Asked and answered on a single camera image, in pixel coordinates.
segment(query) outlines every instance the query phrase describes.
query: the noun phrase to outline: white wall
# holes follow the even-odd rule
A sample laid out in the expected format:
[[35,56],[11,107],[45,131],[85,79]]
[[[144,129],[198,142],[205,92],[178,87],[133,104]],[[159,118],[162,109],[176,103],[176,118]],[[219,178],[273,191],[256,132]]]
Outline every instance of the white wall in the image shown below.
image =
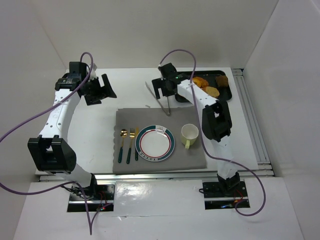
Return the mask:
[[[0,135],[51,106],[54,84],[65,71],[33,11],[25,0],[1,2]],[[44,123],[44,118],[35,120],[0,144],[1,183],[17,191],[28,191],[36,168],[27,142],[29,137],[38,135]],[[0,199],[0,238],[10,240],[25,197],[0,189]]]
[[[199,67],[243,68],[278,0],[32,0],[63,63],[89,51],[100,68],[154,68],[170,50]],[[192,66],[185,53],[168,61]]]
[[320,0],[314,1],[280,0],[244,70],[269,157],[306,240],[320,236]]

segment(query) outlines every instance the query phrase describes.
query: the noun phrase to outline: placemat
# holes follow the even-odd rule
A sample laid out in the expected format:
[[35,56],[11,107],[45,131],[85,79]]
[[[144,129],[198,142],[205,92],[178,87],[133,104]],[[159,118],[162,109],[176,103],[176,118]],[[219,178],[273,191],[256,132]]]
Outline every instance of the placemat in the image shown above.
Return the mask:
[[[185,124],[194,124],[197,126],[195,109],[191,107],[178,107],[171,109],[171,116],[166,116],[161,108],[121,108],[116,112],[114,126],[114,152],[113,152],[113,173],[114,174],[141,174],[164,171],[178,171],[189,169],[205,169],[207,161],[201,141],[198,138],[190,149],[180,140],[181,128]],[[122,162],[118,163],[118,156],[121,147],[122,138],[121,129],[138,127],[141,131],[150,125],[161,125],[169,129],[175,140],[173,153],[165,160],[160,162],[151,162],[139,156],[135,160],[135,142],[132,142],[132,151],[130,164],[127,164],[127,155],[130,145],[130,138],[124,139]]]

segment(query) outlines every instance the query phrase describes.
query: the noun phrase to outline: spoon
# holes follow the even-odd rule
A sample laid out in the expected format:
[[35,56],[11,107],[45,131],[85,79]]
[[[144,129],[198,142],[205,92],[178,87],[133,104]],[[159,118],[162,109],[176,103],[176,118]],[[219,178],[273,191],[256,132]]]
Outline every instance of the spoon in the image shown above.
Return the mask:
[[119,152],[119,157],[118,157],[118,163],[121,163],[122,161],[122,152],[123,152],[123,148],[124,148],[124,141],[125,141],[125,137],[128,135],[128,131],[126,129],[122,129],[120,136],[122,137],[122,144],[120,147],[120,152]]

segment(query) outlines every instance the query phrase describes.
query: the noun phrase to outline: plate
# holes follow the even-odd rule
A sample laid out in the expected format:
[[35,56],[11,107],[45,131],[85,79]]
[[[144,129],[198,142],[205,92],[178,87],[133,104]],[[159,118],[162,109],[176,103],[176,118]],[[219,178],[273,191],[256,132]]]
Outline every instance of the plate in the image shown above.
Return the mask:
[[173,153],[175,139],[164,126],[151,125],[139,132],[135,139],[135,148],[143,159],[160,162]]

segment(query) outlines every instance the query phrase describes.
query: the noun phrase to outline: cup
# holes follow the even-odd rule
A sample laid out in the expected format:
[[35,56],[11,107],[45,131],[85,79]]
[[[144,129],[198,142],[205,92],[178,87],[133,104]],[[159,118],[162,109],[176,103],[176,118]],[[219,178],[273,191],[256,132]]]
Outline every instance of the cup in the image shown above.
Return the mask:
[[189,149],[199,136],[199,129],[193,124],[186,124],[181,128],[181,142]]

